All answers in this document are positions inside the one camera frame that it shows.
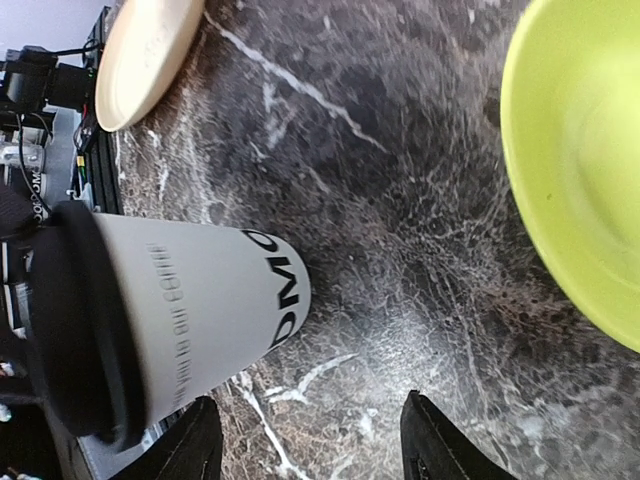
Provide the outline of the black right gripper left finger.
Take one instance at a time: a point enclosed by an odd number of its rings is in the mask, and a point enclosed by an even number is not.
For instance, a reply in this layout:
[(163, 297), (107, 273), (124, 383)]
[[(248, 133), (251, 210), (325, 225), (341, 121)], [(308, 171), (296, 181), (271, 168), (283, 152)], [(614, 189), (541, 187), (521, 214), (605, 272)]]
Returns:
[(178, 421), (130, 465), (131, 479), (220, 479), (223, 432), (215, 401), (197, 398)]

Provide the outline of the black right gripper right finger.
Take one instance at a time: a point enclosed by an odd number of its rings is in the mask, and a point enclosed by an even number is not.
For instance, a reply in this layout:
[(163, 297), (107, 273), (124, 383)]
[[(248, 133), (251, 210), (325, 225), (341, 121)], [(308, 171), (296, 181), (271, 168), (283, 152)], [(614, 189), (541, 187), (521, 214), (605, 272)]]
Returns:
[(404, 403), (400, 433), (405, 479), (516, 480), (418, 390), (411, 390)]

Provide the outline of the white paper coffee cup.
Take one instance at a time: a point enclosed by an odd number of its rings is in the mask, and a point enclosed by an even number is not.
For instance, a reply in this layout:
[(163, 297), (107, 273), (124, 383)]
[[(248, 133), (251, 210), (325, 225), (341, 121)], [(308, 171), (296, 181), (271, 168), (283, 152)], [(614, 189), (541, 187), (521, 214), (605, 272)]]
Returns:
[(295, 335), (311, 285), (286, 241), (250, 229), (99, 214), (151, 425)]

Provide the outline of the black plastic cup lid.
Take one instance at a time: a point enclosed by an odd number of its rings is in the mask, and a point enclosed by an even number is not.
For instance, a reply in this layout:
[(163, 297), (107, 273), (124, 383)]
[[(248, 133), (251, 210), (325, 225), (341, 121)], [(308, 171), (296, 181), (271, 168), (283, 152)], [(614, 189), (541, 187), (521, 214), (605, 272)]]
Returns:
[(26, 330), (34, 389), (70, 434), (127, 450), (146, 428), (146, 401), (97, 217), (81, 202), (62, 202), (33, 237), (32, 248)]

